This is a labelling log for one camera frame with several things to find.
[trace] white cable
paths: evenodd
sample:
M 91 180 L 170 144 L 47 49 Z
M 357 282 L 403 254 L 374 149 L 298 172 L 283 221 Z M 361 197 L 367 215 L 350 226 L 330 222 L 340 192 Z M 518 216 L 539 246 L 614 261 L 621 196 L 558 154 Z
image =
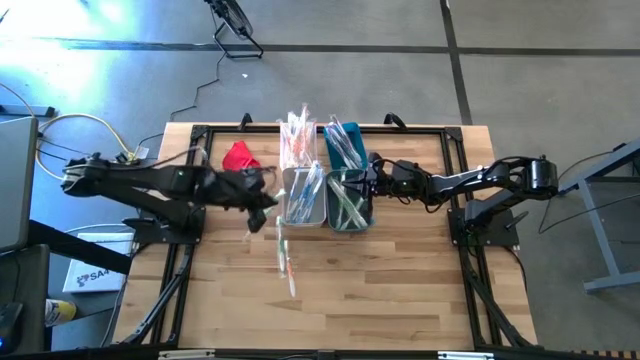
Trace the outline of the white cable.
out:
M 18 98 L 18 100 L 22 101 L 22 103 L 27 108 L 27 110 L 29 110 L 29 114 L 31 114 L 31 117 L 34 118 L 34 119 L 36 118 L 36 114 L 33 112 L 33 109 L 31 109 L 31 106 L 29 106 L 29 104 L 27 104 L 27 102 L 22 98 L 22 96 L 18 95 L 17 92 L 11 90 L 7 85 L 5 85 L 3 83 L 0 83 L 0 86 L 2 86 L 3 88 L 7 89 L 7 91 L 9 91 L 13 95 L 15 95 Z
M 80 226 L 77 228 L 73 228 L 70 230 L 65 231 L 65 234 L 69 234 L 75 231 L 80 231 L 80 230 L 86 230 L 86 229 L 93 229 L 93 228 L 100 228 L 100 227 L 116 227 L 116 226 L 127 226 L 125 224 L 95 224 L 95 225 L 86 225 L 86 226 Z

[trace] gray metal stand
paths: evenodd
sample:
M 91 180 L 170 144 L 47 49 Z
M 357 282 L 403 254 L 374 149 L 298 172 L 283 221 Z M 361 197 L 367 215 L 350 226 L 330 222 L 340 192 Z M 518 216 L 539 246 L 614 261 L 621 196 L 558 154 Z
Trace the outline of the gray metal stand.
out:
M 590 169 L 582 172 L 570 181 L 561 184 L 558 194 L 565 195 L 572 190 L 579 189 L 586 208 L 593 209 L 596 207 L 596 204 L 590 190 L 591 184 L 597 182 L 639 182 L 639 178 L 637 177 L 604 177 L 621 166 L 637 160 L 638 156 L 640 156 L 640 139 L 624 145 Z M 601 289 L 640 284 L 640 271 L 620 273 L 598 210 L 590 211 L 589 219 L 598 238 L 598 245 L 600 246 L 602 256 L 607 265 L 609 276 L 585 282 L 584 289 L 586 292 L 592 293 Z

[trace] yellow cable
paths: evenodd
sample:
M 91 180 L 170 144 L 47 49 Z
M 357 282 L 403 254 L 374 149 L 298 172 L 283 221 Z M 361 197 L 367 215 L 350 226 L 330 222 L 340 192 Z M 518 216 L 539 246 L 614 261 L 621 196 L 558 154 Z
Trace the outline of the yellow cable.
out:
M 95 121 L 100 122 L 102 125 L 104 125 L 107 129 L 109 129 L 109 131 L 111 131 L 111 133 L 113 134 L 113 136 L 116 138 L 116 140 L 118 140 L 118 143 L 120 144 L 120 146 L 122 147 L 122 149 L 127 153 L 127 156 L 130 158 L 130 160 L 132 160 L 132 157 L 134 155 L 133 152 L 131 152 L 127 146 L 124 144 L 124 142 L 122 141 L 122 139 L 120 138 L 120 135 L 118 135 L 118 133 L 111 127 L 111 125 L 109 125 L 108 122 L 106 122 L 105 120 L 100 119 L 97 116 L 93 116 L 93 115 L 89 115 L 89 114 L 65 114 L 65 115 L 60 115 L 57 117 L 54 117 L 53 119 L 45 122 L 44 124 L 40 125 L 39 129 L 40 132 L 44 134 L 44 132 L 49 128 L 49 126 L 51 126 L 54 122 L 58 121 L 58 120 L 62 120 L 62 119 L 67 119 L 67 118 L 71 118 L 71 117 L 84 117 L 84 118 L 88 118 L 88 119 L 92 119 Z
M 27 104 L 27 102 L 22 98 L 22 96 L 18 95 L 17 92 L 11 90 L 7 85 L 5 85 L 3 83 L 0 83 L 0 86 L 2 86 L 3 88 L 7 89 L 7 91 L 9 91 L 13 95 L 15 95 L 18 98 L 18 100 L 22 101 L 24 106 L 26 106 L 27 110 L 29 110 L 29 114 L 31 114 L 31 117 L 35 119 L 36 114 L 33 113 L 33 110 L 31 109 L 31 106 L 29 106 L 29 104 Z
M 36 119 L 36 115 L 34 114 L 33 110 L 31 109 L 31 106 L 29 106 L 29 104 L 20 96 L 18 95 L 18 93 L 16 93 L 15 91 L 11 90 L 7 85 L 3 84 L 0 82 L 0 86 L 2 86 L 3 88 L 7 89 L 10 93 L 12 93 L 13 95 L 15 95 L 23 104 L 24 106 L 27 108 L 27 110 L 29 111 L 29 114 L 31 114 L 31 117 Z M 109 125 L 108 122 L 106 122 L 105 120 L 100 119 L 97 116 L 93 116 L 93 115 L 89 115 L 89 114 L 66 114 L 66 115 L 60 115 L 60 116 L 56 116 L 53 119 L 45 122 L 44 124 L 40 125 L 38 127 L 38 130 L 44 135 L 44 132 L 49 128 L 49 126 L 51 126 L 54 122 L 58 121 L 58 120 L 62 120 L 62 119 L 67 119 L 67 118 L 71 118 L 71 117 L 84 117 L 84 118 L 88 118 L 88 119 L 92 119 L 95 121 L 98 121 L 99 123 L 101 123 L 102 125 L 106 126 L 107 129 L 109 129 L 109 131 L 111 131 L 111 133 L 113 134 L 113 136 L 116 138 L 116 140 L 118 140 L 118 143 L 120 144 L 120 146 L 122 147 L 122 149 L 125 151 L 125 153 L 127 154 L 127 159 L 129 160 L 134 160 L 136 157 L 136 154 L 138 153 L 138 148 L 136 148 L 135 152 L 131 152 L 129 151 L 129 149 L 127 148 L 127 146 L 124 144 L 124 142 L 122 141 L 122 139 L 120 138 L 120 135 L 118 135 L 118 133 L 111 127 L 111 125 Z M 44 170 L 44 172 L 46 172 L 47 174 L 51 175 L 54 179 L 57 180 L 62 180 L 62 177 L 54 174 L 53 172 L 51 172 L 49 169 L 47 169 L 44 164 L 42 163 L 42 161 L 40 160 L 40 152 L 38 150 L 40 150 L 40 144 L 41 142 L 38 142 L 36 144 L 36 163 L 42 168 L 42 170 Z
M 89 114 L 65 114 L 65 115 L 60 115 L 60 116 L 56 116 L 53 119 L 45 122 L 44 124 L 40 125 L 38 127 L 38 130 L 40 130 L 40 132 L 44 135 L 45 131 L 47 131 L 47 129 L 53 125 L 54 122 L 62 120 L 62 119 L 67 119 L 67 118 L 72 118 L 72 117 L 84 117 L 84 118 L 88 118 L 91 120 L 95 120 L 98 121 L 99 123 L 101 123 L 102 125 L 104 125 L 107 129 L 109 129 L 109 131 L 111 132 L 111 134 L 113 134 L 113 136 L 116 138 L 116 140 L 118 141 L 118 143 L 120 144 L 120 146 L 122 147 L 122 149 L 125 151 L 125 153 L 127 154 L 127 158 L 129 160 L 133 160 L 135 158 L 135 153 L 129 151 L 129 149 L 127 148 L 127 146 L 124 144 L 124 142 L 122 141 L 122 139 L 120 138 L 120 135 L 118 135 L 118 133 L 111 127 L 111 125 L 109 125 L 108 122 L 106 122 L 103 119 L 100 119 L 97 116 L 93 116 L 93 115 L 89 115 Z M 40 161 L 40 153 L 36 152 L 36 162 L 38 163 L 38 165 L 40 165 L 40 167 L 42 168 L 42 170 L 44 170 L 47 174 L 51 175 L 53 178 L 58 179 L 58 180 L 62 180 L 62 177 L 54 174 L 53 172 L 51 172 L 49 169 L 47 169 L 43 164 L 42 161 Z

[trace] concrete floor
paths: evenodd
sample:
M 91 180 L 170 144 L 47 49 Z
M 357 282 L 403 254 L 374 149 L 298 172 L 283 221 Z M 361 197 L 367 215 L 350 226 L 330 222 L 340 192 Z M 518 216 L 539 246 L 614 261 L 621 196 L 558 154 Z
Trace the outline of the concrete floor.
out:
M 438 0 L 239 2 L 264 44 L 447 45 Z M 640 47 L 640 3 L 633 0 L 449 3 L 459 46 Z M 0 24 L 0 79 L 31 104 L 108 119 L 134 146 L 161 132 L 172 111 L 192 104 L 196 87 L 215 78 L 220 53 L 66 50 L 24 37 L 211 43 L 212 30 L 199 0 L 16 2 Z M 6 40 L 17 36 L 23 39 Z M 497 157 L 544 153 L 562 170 L 640 134 L 637 57 L 463 55 L 460 63 L 473 123 L 490 127 Z M 348 121 L 379 122 L 393 111 L 407 123 L 461 124 L 447 54 L 270 52 L 262 61 L 223 61 L 220 78 L 197 94 L 197 109 L 175 121 L 237 122 L 250 112 L 257 121 L 271 122 L 307 101 L 320 119 L 337 113 Z M 9 98 L 0 94 L 0 102 Z M 85 151 L 120 150 L 104 129 L 84 120 L 60 123 L 50 135 Z M 45 162 L 52 169 L 63 165 Z M 60 229 L 135 214 L 105 199 L 64 196 L 40 169 L 33 199 L 32 218 Z M 592 296 L 582 290 L 583 281 L 606 274 L 587 219 L 538 235 L 544 204 L 527 202 L 518 209 L 530 211 L 518 227 L 540 344 L 563 350 L 640 348 L 640 287 Z M 576 199 L 554 200 L 547 223 L 579 210 Z M 631 256 L 625 267 L 638 269 L 639 258 Z M 53 297 L 71 298 L 84 314 L 111 306 L 113 294 L 60 294 L 67 264 L 52 259 Z M 97 345 L 107 320 L 108 312 L 102 312 L 57 327 L 54 348 Z

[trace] metal bracket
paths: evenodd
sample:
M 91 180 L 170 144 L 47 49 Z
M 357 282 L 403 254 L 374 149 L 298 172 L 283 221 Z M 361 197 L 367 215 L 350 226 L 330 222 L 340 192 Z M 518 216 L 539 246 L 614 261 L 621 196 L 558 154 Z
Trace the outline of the metal bracket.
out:
M 333 350 L 318 350 L 316 360 L 336 360 L 336 353 Z
M 158 354 L 158 359 L 166 359 L 166 360 L 213 359 L 215 357 L 216 357 L 215 349 L 160 351 L 160 353 Z
M 503 211 L 493 217 L 485 228 L 469 233 L 465 226 L 465 209 L 447 210 L 451 243 L 456 246 L 517 246 L 520 244 L 518 233 L 513 228 L 514 217 L 511 210 Z
M 206 134 L 207 131 L 209 131 L 209 126 L 207 125 L 193 125 L 191 128 L 191 140 L 199 139 Z
M 455 141 L 462 141 L 462 129 L 460 127 L 445 127 L 444 132 Z
M 438 351 L 439 360 L 493 360 L 492 353 Z
M 197 244 L 204 230 L 205 208 L 191 213 L 191 223 L 185 232 L 172 229 L 155 219 L 124 219 L 122 222 L 135 229 L 134 241 L 140 244 Z

